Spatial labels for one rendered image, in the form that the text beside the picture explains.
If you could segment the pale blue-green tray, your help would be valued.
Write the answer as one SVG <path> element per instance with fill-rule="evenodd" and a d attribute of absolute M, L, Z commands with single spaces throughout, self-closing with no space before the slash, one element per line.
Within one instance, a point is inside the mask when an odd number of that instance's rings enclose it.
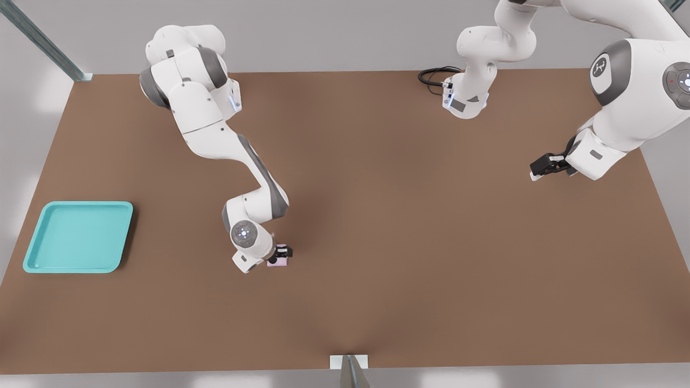
<path fill-rule="evenodd" d="M 27 248 L 27 273 L 110 273 L 118 268 L 134 208 L 125 201 L 53 201 Z"/>

